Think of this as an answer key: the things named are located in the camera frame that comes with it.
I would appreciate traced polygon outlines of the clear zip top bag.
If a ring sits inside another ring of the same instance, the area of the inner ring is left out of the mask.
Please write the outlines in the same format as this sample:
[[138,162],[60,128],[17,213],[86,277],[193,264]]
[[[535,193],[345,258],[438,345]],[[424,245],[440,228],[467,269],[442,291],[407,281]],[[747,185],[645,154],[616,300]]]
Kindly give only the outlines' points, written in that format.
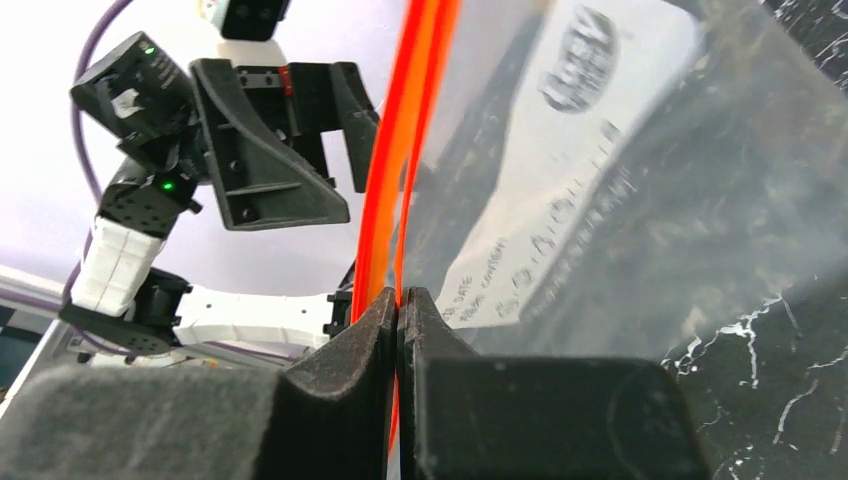
[[847,5],[413,1],[353,310],[644,359],[717,479],[847,474]]

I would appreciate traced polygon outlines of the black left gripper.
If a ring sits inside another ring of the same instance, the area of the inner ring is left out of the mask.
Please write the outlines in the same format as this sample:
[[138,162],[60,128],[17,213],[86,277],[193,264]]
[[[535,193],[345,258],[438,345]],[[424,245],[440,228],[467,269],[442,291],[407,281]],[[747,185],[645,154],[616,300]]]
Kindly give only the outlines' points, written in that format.
[[339,119],[354,191],[364,193],[380,117],[355,63],[236,68],[199,59],[189,71],[226,229],[349,222],[321,135],[336,131]]

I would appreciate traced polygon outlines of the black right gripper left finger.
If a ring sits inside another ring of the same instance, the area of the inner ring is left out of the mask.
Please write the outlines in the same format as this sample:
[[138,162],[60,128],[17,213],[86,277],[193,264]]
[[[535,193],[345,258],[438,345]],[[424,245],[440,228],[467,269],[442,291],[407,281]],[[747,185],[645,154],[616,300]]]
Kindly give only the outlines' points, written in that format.
[[5,479],[382,479],[396,320],[383,289],[287,370],[61,367],[1,419]]

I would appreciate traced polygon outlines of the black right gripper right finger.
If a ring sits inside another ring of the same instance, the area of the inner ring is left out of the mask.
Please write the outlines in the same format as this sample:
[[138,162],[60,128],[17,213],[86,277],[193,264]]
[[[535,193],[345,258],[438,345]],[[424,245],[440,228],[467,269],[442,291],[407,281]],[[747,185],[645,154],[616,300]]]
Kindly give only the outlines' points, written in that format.
[[707,479],[684,396],[640,359],[476,353],[430,293],[398,316],[404,479]]

